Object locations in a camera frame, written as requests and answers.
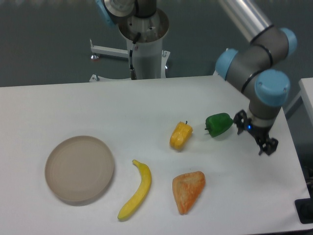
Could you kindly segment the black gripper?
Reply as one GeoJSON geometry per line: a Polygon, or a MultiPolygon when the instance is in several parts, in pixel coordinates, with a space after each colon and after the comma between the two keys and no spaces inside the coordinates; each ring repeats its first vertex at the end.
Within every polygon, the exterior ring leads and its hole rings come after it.
{"type": "Polygon", "coordinates": [[[233,119],[234,124],[237,127],[237,134],[241,134],[243,131],[249,132],[259,146],[260,150],[258,155],[261,156],[263,153],[270,156],[274,153],[278,146],[278,140],[270,138],[269,132],[271,126],[260,127],[251,123],[251,118],[247,116],[244,110],[239,111],[233,119]]]}

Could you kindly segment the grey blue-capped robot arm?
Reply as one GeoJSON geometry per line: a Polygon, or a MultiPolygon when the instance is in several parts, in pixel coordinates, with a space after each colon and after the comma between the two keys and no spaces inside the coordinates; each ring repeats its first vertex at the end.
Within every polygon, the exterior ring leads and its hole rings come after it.
{"type": "MultiPolygon", "coordinates": [[[[162,41],[169,20],[156,1],[98,0],[95,4],[105,23],[118,26],[127,50],[91,46],[93,54],[127,58],[132,80],[164,78],[168,52],[162,49],[162,41]]],[[[239,111],[231,123],[238,133],[253,136],[260,153],[270,155],[278,140],[269,132],[290,91],[289,78],[273,66],[294,53],[297,38],[287,28],[276,28],[251,0],[222,0],[220,6],[250,44],[244,52],[226,50],[215,65],[217,74],[249,99],[248,109],[239,111]]]]}

